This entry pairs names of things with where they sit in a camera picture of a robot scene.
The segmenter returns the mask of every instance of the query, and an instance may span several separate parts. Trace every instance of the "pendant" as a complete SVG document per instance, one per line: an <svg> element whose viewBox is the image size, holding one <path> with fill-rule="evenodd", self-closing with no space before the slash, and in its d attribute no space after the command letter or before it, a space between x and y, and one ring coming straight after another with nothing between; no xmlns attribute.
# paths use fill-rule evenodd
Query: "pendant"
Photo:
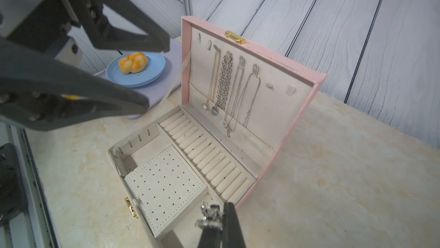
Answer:
<svg viewBox="0 0 440 248"><path fill-rule="evenodd" d="M211 108L211 114L212 114L213 116L217 116L218 113L219 113L219 109L218 109L218 107L217 107L217 106L213 106L213 107Z"/></svg>

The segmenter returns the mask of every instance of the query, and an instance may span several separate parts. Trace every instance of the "jewelry box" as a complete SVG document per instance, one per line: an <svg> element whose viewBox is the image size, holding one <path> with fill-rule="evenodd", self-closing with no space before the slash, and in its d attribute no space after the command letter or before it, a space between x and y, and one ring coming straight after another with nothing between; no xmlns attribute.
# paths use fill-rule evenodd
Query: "jewelry box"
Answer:
<svg viewBox="0 0 440 248"><path fill-rule="evenodd" d="M198 243L203 201L243 206L326 78L194 16L182 17L182 61L182 104L108 151L158 247L171 230Z"/></svg>

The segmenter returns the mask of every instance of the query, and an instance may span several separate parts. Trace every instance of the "table surface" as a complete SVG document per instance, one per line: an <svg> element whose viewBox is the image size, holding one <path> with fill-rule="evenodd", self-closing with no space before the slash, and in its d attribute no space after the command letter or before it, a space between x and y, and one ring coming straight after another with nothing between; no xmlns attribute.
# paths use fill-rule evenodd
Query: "table surface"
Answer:
<svg viewBox="0 0 440 248"><path fill-rule="evenodd" d="M157 107L135 120L27 130L63 248L149 247L106 151ZM319 92L238 216L247 247L433 247L439 186L440 150Z"/></svg>

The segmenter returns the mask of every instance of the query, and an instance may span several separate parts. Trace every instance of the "gold chain necklace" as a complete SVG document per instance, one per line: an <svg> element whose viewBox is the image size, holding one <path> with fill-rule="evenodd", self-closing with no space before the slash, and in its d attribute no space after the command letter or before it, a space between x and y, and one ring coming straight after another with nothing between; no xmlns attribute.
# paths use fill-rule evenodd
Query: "gold chain necklace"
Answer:
<svg viewBox="0 0 440 248"><path fill-rule="evenodd" d="M212 74L211 74L211 82L209 83L209 90L208 90L208 97L206 98L206 103L203 104L203 109L209 110L209 100L212 102L214 101L214 96L216 93L216 86L217 86L217 78L218 78L218 71L220 68L220 58L221 58L221 52L220 49L214 45L214 48L216 50L216 54L214 55L214 64L212 66Z"/></svg>

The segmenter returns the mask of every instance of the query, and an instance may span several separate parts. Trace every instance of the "gold latch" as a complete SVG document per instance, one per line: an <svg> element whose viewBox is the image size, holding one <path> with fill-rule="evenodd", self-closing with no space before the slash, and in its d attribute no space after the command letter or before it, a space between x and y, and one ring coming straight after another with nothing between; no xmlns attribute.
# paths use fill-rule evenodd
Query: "gold latch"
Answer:
<svg viewBox="0 0 440 248"><path fill-rule="evenodd" d="M135 212L135 208L133 208L132 203L130 202L128 196L125 198L125 202L127 203L127 206L129 207L132 216L135 217L135 218L138 218L137 214Z"/></svg>
<svg viewBox="0 0 440 248"><path fill-rule="evenodd" d="M224 33L224 35L227 36L227 37L229 37L229 38L231 38L231 39L233 39L234 41L238 42L238 43L241 44L241 45L244 44L244 43L246 42L246 39L245 39L244 37L239 36L239 35L237 35L237 34L231 32L231 31L226 31L226 32Z"/></svg>

